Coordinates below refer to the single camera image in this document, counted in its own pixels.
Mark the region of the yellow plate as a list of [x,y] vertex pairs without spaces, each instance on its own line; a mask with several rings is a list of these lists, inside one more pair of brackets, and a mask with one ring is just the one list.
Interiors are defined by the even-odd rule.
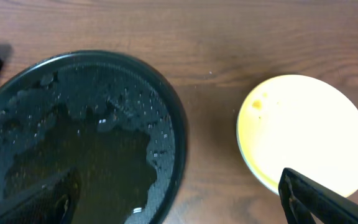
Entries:
[[262,82],[243,101],[236,134],[249,170],[273,193],[286,168],[343,197],[358,190],[358,109],[326,82],[304,75]]

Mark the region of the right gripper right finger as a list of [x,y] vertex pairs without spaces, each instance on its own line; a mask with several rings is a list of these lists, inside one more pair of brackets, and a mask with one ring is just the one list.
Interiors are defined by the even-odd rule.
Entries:
[[285,168],[278,192],[289,224],[357,223],[358,204],[327,189],[299,172]]

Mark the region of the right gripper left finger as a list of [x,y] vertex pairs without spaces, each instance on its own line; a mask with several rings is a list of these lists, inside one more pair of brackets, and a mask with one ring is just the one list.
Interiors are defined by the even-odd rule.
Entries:
[[0,223],[71,223],[81,177],[72,167],[0,202]]

